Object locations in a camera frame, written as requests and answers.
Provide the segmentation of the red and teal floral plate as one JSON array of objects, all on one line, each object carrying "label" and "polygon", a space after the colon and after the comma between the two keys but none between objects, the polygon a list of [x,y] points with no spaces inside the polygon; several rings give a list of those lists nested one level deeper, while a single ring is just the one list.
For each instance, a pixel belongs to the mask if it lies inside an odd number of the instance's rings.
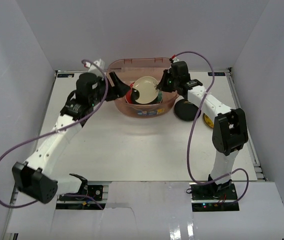
[{"label": "red and teal floral plate", "polygon": [[163,101],[163,93],[161,91],[158,92],[158,95],[157,95],[157,98],[154,99],[153,101],[149,102],[149,103],[138,103],[136,102],[135,100],[132,100],[132,89],[133,89],[133,86],[134,86],[134,83],[135,82],[132,82],[129,86],[131,88],[130,91],[128,91],[125,95],[125,101],[128,103],[128,104],[134,104],[134,105],[154,105],[154,104],[158,104],[158,103],[161,103]]}]

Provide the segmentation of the black plate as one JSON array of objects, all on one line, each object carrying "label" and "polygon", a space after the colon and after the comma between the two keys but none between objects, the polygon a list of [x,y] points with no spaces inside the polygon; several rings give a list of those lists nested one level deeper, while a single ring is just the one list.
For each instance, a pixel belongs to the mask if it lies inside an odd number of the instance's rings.
[{"label": "black plate", "polygon": [[191,102],[180,99],[178,100],[173,108],[174,115],[185,122],[192,122],[195,119],[198,107]]},{"label": "black plate", "polygon": [[126,95],[125,100],[128,104],[139,105],[137,100],[140,98],[140,92],[136,89],[131,89]]}]

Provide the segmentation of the cream floral plate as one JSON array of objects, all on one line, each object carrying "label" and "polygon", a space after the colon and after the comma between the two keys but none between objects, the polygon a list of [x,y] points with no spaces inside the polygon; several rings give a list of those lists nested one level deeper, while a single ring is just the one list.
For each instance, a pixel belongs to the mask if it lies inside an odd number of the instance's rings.
[{"label": "cream floral plate", "polygon": [[137,100],[140,104],[147,104],[158,97],[158,81],[152,76],[143,76],[134,82],[133,88],[139,91],[140,97]]}]

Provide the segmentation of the yellow patterned plate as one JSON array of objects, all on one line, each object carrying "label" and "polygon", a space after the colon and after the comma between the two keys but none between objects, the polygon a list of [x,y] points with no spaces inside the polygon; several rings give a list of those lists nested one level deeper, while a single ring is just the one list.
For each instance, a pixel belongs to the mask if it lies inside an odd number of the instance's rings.
[{"label": "yellow patterned plate", "polygon": [[210,129],[214,128],[213,121],[205,113],[202,115],[202,119],[207,127],[209,127]]}]

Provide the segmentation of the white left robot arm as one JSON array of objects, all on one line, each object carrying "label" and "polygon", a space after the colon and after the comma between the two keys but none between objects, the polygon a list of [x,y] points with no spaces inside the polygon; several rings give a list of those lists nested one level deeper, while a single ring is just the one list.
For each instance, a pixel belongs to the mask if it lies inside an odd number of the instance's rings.
[{"label": "white left robot arm", "polygon": [[75,173],[67,178],[51,179],[54,166],[72,138],[83,129],[87,117],[97,109],[96,105],[122,98],[130,89],[114,72],[110,79],[91,72],[80,74],[76,89],[68,95],[53,126],[53,134],[23,163],[16,162],[12,167],[17,189],[43,204],[56,195],[70,194],[78,200],[85,198],[88,180]]}]

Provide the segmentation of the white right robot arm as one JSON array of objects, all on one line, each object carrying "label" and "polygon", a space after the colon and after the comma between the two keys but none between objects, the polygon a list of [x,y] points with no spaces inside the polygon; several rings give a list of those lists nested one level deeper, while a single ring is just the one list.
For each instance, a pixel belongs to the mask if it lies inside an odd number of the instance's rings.
[{"label": "white right robot arm", "polygon": [[187,63],[171,58],[171,66],[164,70],[157,88],[163,92],[177,92],[185,100],[197,106],[197,114],[204,113],[213,122],[212,143],[216,149],[215,160],[207,182],[197,181],[197,186],[206,186],[208,195],[218,200],[232,184],[235,159],[248,142],[245,112],[233,109],[212,94],[209,88],[191,79]]}]

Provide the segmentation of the transparent pink plastic bin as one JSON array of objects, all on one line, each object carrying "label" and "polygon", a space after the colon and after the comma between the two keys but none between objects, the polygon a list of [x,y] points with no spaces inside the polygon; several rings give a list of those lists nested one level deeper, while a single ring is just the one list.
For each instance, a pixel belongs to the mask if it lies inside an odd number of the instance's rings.
[{"label": "transparent pink plastic bin", "polygon": [[[164,70],[170,67],[171,63],[167,57],[119,59],[108,66],[107,77],[110,79],[109,73],[115,72],[120,80],[128,86],[145,76],[153,77],[159,82]],[[157,104],[129,104],[126,102],[125,96],[116,99],[114,104],[122,114],[128,117],[139,119],[155,118],[168,113],[179,95],[176,92],[162,92],[162,96],[162,102]]]}]

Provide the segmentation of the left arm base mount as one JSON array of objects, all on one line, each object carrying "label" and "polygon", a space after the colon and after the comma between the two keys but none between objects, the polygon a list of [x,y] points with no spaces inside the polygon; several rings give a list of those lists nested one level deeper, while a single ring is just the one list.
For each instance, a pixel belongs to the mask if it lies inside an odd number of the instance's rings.
[{"label": "left arm base mount", "polygon": [[103,210],[108,199],[108,186],[87,185],[81,193],[59,195],[56,202],[57,210]]}]

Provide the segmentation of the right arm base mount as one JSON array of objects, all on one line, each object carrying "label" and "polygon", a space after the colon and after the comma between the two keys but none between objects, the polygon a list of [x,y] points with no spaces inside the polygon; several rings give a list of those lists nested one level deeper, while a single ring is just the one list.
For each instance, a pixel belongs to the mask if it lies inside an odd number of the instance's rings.
[{"label": "right arm base mount", "polygon": [[191,184],[185,191],[191,197],[193,213],[238,212],[240,210],[235,185],[213,192],[209,185]]}]

